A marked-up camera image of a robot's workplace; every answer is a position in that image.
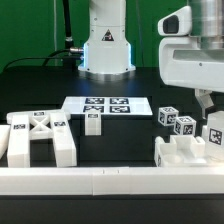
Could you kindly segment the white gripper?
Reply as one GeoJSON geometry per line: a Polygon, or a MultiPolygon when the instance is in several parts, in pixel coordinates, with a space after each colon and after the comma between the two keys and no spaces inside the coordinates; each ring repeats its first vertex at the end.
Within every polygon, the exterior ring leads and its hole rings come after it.
{"type": "Polygon", "coordinates": [[[158,33],[163,82],[196,89],[205,118],[211,91],[224,92],[224,5],[184,6],[158,22],[158,33]]]}

